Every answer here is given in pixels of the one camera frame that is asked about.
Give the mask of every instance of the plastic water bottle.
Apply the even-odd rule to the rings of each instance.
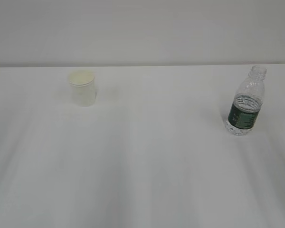
[[[237,90],[225,124],[232,134],[245,135],[255,124],[264,100],[266,72],[263,66],[253,66]]]

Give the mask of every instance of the bottle label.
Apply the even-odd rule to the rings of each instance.
[[[259,112],[256,113],[246,113],[239,110],[232,104],[228,121],[231,123],[232,126],[237,127],[239,129],[251,129],[255,124],[257,115]]]

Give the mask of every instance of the table surface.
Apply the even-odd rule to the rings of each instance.
[[[223,120],[250,65],[0,68],[0,228],[285,228],[285,65],[253,131]]]

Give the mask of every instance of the bottle neck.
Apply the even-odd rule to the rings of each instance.
[[[266,77],[267,69],[263,66],[253,66],[249,72],[249,77],[256,81],[263,81]]]

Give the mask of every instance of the white wall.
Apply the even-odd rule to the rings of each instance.
[[[285,0],[0,0],[0,66],[285,62]]]

